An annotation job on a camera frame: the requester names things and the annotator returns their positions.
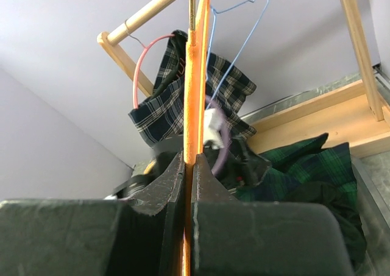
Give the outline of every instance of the wooden shelf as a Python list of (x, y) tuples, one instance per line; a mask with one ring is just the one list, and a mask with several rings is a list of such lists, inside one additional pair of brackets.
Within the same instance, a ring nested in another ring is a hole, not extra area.
[(376, 120), (361, 88), (361, 81), (355, 82), (256, 122), (258, 133), (249, 146), (262, 153), (327, 132), (324, 147), (349, 142), (357, 157), (390, 150), (390, 127)]

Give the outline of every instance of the white tag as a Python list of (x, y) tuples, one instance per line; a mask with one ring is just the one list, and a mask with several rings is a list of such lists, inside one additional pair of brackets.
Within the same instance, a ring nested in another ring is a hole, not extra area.
[(203, 144), (211, 141), (213, 143), (213, 149), (220, 149), (224, 147), (222, 138), (218, 130), (222, 126), (222, 118), (218, 115), (215, 108), (205, 110), (204, 117), (204, 131), (203, 131)]

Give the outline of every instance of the wooden clothes rack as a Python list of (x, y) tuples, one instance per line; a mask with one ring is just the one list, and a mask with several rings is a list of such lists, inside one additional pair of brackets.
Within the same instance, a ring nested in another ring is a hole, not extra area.
[[(102, 32), (98, 43), (133, 79), (135, 62), (119, 43), (175, 0), (151, 0), (113, 32)], [(256, 123), (257, 134), (248, 144), (257, 152), (284, 146), (323, 132), (330, 134), (325, 146), (349, 142), (358, 157), (390, 150), (389, 105), (378, 93), (371, 67), (357, 0), (340, 0), (362, 81), (268, 116)], [(153, 84), (140, 72), (138, 87), (148, 97)]]

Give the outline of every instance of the wooden rod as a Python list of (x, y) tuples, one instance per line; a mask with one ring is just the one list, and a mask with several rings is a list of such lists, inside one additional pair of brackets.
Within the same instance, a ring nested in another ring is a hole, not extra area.
[(176, 0), (151, 0), (141, 10), (126, 20), (125, 23), (122, 23), (113, 32), (111, 32), (107, 37), (108, 42), (112, 46), (120, 43), (126, 38), (126, 36), (128, 36), (128, 34), (132, 34), (135, 30), (140, 28), (155, 15), (159, 14), (174, 1)]
[(360, 12), (357, 0), (340, 0), (347, 18), (348, 30), (355, 50), (356, 60), (359, 65), (361, 78), (366, 89), (368, 104), (377, 121), (383, 120), (383, 112), (370, 53), (367, 46), (366, 37), (364, 36), (363, 25), (361, 22)]

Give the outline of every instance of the wire hanger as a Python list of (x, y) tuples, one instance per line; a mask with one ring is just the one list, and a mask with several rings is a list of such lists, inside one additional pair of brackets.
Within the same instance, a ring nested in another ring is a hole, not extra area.
[(134, 70), (134, 77), (133, 77), (133, 108), (134, 109), (137, 109), (138, 108), (138, 75), (140, 73), (140, 69), (141, 69), (141, 64), (142, 64), (142, 61), (144, 60), (145, 58), (145, 55), (147, 54), (147, 52), (151, 49), (151, 47), (158, 41), (160, 40), (163, 40), (164, 38), (169, 38), (169, 37), (174, 37), (175, 35), (174, 34), (167, 34), (167, 35), (163, 35), (162, 37), (158, 37), (156, 38), (154, 41), (152, 41), (148, 46), (145, 46), (142, 41), (140, 41), (137, 37), (134, 37), (133, 35), (131, 35), (129, 33), (129, 30), (127, 28), (127, 25), (126, 25), (126, 32), (128, 34), (129, 37), (133, 38), (134, 40), (136, 40), (137, 42), (140, 43), (140, 45), (142, 45), (142, 47), (144, 48), (144, 50), (142, 51), (142, 54), (140, 55), (140, 58), (138, 59), (136, 65), (135, 65), (135, 70)]
[[(213, 45), (213, 40), (214, 40), (214, 32), (215, 32), (215, 27), (216, 27), (217, 15), (218, 15), (218, 14), (223, 14), (223, 13), (228, 12), (228, 11), (231, 11), (231, 10), (233, 10), (233, 9), (239, 7), (239, 6), (242, 6), (242, 5), (244, 5), (244, 4), (248, 3), (248, 2), (253, 4), (254, 2), (256, 2), (256, 0), (245, 0), (245, 1), (241, 2), (241, 3), (239, 3), (239, 4), (236, 4), (236, 5), (232, 6), (232, 7), (230, 7), (230, 8), (227, 8), (227, 9), (225, 9), (225, 10), (220, 10), (220, 11), (216, 10), (212, 5), (210, 5), (211, 11), (213, 12), (213, 26), (212, 26), (212, 28), (211, 28), (210, 42), (209, 42), (209, 45), (208, 45), (207, 65), (208, 65), (208, 62), (210, 61), (211, 47), (212, 47), (212, 45)], [(212, 97), (211, 97), (211, 100), (214, 100), (214, 98), (216, 97), (217, 92), (218, 92), (219, 89), (221, 88), (221, 85), (222, 85), (223, 81), (225, 81), (225, 79), (226, 79), (228, 73), (229, 73), (230, 70), (233, 68), (235, 62), (237, 61), (237, 59), (238, 59), (238, 57), (239, 57), (239, 55), (241, 55), (241, 53), (242, 53), (243, 49), (245, 48), (246, 44), (248, 43), (249, 39), (250, 39), (251, 36), (254, 34), (254, 32), (255, 32), (255, 30), (256, 30), (256, 28), (257, 28), (257, 26), (258, 26), (260, 20), (262, 19), (262, 17), (263, 17), (263, 15), (264, 15), (265, 11), (266, 11), (267, 8), (268, 8), (268, 4), (269, 4), (269, 0), (267, 0), (266, 4), (264, 5), (263, 10), (262, 10), (261, 13), (260, 13), (259, 18), (257, 19), (255, 25), (253, 26), (252, 30), (250, 31), (248, 37), (246, 38), (246, 40), (244, 41), (243, 45), (241, 46), (241, 48), (239, 49), (238, 53), (236, 54), (235, 58), (234, 58), (233, 61), (231, 62), (229, 68), (227, 69), (227, 71), (226, 71), (225, 74), (223, 75), (221, 81), (219, 81), (218, 86), (215, 88), (215, 91), (214, 91), (214, 93), (213, 93), (213, 95), (212, 95)], [(207, 82), (207, 81), (208, 81), (208, 72), (206, 72), (206, 82)]]

